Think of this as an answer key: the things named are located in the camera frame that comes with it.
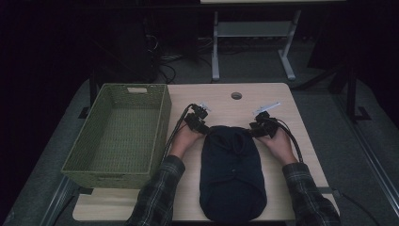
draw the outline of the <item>green basket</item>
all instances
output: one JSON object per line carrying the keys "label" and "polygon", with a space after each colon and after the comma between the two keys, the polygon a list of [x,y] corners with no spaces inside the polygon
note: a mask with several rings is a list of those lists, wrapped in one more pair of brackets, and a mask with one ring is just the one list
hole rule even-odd
{"label": "green basket", "polygon": [[61,170],[83,187],[140,189],[161,164],[167,85],[104,84]]}

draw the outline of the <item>knit beanie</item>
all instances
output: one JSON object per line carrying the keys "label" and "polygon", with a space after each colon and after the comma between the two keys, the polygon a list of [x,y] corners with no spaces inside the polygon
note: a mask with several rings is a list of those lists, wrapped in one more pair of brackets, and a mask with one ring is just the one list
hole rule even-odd
{"label": "knit beanie", "polygon": [[213,126],[201,154],[199,204],[221,223],[245,223],[267,204],[261,158],[247,130]]}

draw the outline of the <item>table surface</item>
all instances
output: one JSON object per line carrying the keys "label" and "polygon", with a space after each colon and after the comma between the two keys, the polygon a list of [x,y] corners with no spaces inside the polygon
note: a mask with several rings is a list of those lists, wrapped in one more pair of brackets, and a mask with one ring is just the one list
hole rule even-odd
{"label": "table surface", "polygon": [[[204,102],[210,107],[211,111],[205,119],[208,126],[227,125],[249,128],[248,124],[255,118],[253,111],[262,105],[280,102],[280,105],[268,112],[271,117],[284,121],[290,127],[317,186],[328,187],[325,174],[287,85],[281,83],[169,85],[168,90],[172,101],[168,135],[189,104]],[[240,92],[242,99],[233,100],[231,97],[233,92]],[[186,171],[176,191],[174,220],[207,220],[199,203],[200,154],[203,140],[204,138],[198,140],[184,156]],[[255,144],[262,159],[268,199],[267,206],[256,220],[294,220],[291,198],[281,165],[262,143],[255,139]],[[137,194],[138,190],[132,189],[95,188],[91,195],[79,196],[73,217],[82,221],[126,220],[132,214]],[[324,196],[336,206],[331,194]]]}

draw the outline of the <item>hand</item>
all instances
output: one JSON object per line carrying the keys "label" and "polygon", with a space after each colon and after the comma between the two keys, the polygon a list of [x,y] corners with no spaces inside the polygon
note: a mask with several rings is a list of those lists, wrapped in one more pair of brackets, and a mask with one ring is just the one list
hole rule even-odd
{"label": "hand", "polygon": [[185,152],[201,137],[204,137],[204,134],[192,131],[185,121],[182,121],[179,131],[172,141],[172,148],[169,154],[183,159]]}
{"label": "hand", "polygon": [[282,166],[298,162],[293,154],[290,137],[288,137],[287,133],[281,128],[277,130],[273,138],[270,138],[270,136],[263,136],[257,137],[257,139],[266,145]]}

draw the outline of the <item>flannel shirt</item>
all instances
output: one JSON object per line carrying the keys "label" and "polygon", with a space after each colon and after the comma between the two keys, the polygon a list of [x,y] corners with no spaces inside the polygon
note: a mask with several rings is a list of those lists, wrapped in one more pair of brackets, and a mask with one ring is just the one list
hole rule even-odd
{"label": "flannel shirt", "polygon": [[[334,205],[323,198],[305,164],[290,164],[282,170],[293,201],[296,225],[341,225]],[[158,172],[140,190],[133,214],[125,225],[169,225],[176,187],[184,171],[184,164],[178,157],[165,158]]]}
{"label": "flannel shirt", "polygon": [[322,196],[307,165],[289,164],[282,172],[290,191],[296,225],[341,225],[334,205]]}

